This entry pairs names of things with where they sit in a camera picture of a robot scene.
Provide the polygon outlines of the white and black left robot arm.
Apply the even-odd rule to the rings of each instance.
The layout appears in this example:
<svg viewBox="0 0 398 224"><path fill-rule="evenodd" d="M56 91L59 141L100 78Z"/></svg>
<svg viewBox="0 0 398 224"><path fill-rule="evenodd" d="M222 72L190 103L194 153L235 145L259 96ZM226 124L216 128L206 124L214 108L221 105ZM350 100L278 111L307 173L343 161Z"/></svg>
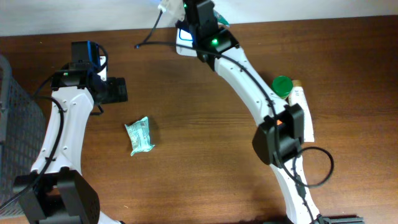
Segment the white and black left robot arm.
<svg viewBox="0 0 398 224"><path fill-rule="evenodd" d="M15 201L29 223L115 223L81 173L81 152L90 116L102 105L128 100L123 78L108 78L104 47L86 40L72 43L72 60L48 79L52 94L43 145L28 175L15 178Z"/></svg>

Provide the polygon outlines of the pale green wipes packet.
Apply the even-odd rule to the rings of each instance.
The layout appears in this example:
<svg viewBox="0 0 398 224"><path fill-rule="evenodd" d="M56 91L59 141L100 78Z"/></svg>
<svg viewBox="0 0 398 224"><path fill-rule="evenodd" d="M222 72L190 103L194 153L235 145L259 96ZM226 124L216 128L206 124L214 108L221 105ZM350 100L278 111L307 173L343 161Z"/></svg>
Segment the pale green wipes packet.
<svg viewBox="0 0 398 224"><path fill-rule="evenodd" d="M149 119L147 116L131 125L124 125L131 140L131 157L140 152L149 152L154 145L150 141Z"/></svg>

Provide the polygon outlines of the green lid spice jar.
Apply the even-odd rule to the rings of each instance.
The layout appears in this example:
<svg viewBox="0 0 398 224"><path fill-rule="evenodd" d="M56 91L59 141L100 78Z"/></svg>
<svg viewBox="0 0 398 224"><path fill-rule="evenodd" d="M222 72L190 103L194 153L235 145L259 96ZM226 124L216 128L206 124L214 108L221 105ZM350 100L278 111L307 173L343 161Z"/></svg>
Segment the green lid spice jar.
<svg viewBox="0 0 398 224"><path fill-rule="evenodd" d="M293 81L286 76L278 76L272 82L274 93L283 100L287 99L294 87Z"/></svg>

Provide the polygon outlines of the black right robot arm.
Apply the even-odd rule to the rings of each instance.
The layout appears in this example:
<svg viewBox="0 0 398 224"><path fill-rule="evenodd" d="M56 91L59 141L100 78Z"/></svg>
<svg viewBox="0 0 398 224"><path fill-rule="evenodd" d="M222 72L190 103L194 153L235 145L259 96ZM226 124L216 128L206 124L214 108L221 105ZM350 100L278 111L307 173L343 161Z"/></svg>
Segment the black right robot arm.
<svg viewBox="0 0 398 224"><path fill-rule="evenodd" d="M285 223L364 223L362 217L324 217L310 189L327 182L308 184L303 171L304 112L277 96L250 64L243 48L214 15L213 1L183 2L185 22L198 58L227 81L250 111L257 131L252 146L260 160L271 167L286 206Z"/></svg>

